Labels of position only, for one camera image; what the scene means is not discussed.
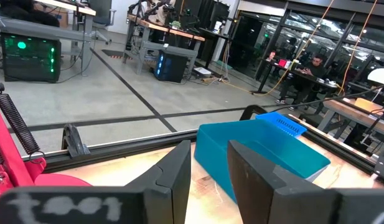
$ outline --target man sitting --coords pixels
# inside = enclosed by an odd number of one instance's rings
[[[306,75],[312,75],[317,78],[322,78],[325,74],[325,70],[322,65],[323,59],[323,55],[317,54],[311,62],[305,65],[304,69],[297,68],[296,71]],[[298,93],[297,98],[293,102],[294,105],[300,104],[303,99],[309,94],[313,85],[314,83],[310,82],[309,80],[298,77],[296,75],[293,76],[292,74],[288,74],[287,79],[284,81],[281,88],[280,99],[276,100],[276,103],[285,104],[287,91],[289,90],[290,86],[294,86],[295,88],[302,89],[302,91]]]
[[[0,4],[0,12],[12,19],[59,27],[55,16],[34,9],[33,0],[0,0]]]

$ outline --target cardboard box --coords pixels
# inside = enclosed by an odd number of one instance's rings
[[[47,7],[43,6],[39,3],[34,4],[34,9],[42,11],[42,12],[48,12],[49,14],[55,16],[60,23],[60,28],[67,28],[68,26],[68,14],[67,9],[62,7]]]

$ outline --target concrete floor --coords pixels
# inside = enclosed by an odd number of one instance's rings
[[[253,96],[239,89],[253,90],[259,83],[237,73],[230,78],[232,85],[239,88],[223,83],[204,86],[192,82],[184,85],[159,82],[148,72],[148,66],[137,75],[136,62],[128,60],[123,64],[122,60],[101,51],[124,49],[123,35],[108,35],[113,43],[96,42],[97,56],[93,56],[84,76],[78,75],[64,83],[4,82],[0,70],[5,92],[12,97],[42,151],[60,150],[65,123],[75,123],[83,142],[94,145],[195,129],[205,123],[236,121],[241,108],[252,104],[272,105],[278,95],[274,91],[272,95]],[[69,57],[63,61],[62,69],[71,66]],[[79,72],[80,62],[77,62],[62,72],[60,80]],[[25,155],[15,135],[12,136]]]

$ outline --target green led light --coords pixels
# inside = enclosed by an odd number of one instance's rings
[[[26,44],[25,44],[24,42],[19,42],[19,43],[17,43],[17,46],[18,46],[20,49],[25,49]]]

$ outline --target blue basket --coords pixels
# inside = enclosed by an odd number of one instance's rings
[[[244,144],[275,164],[310,181],[330,164],[328,158],[269,121],[252,119],[203,124],[197,133],[194,156],[235,202],[227,162],[229,140]]]
[[[276,127],[290,134],[292,137],[298,137],[307,130],[305,127],[302,127],[277,112],[259,114],[255,116],[255,119],[269,121],[270,123],[276,125]]]

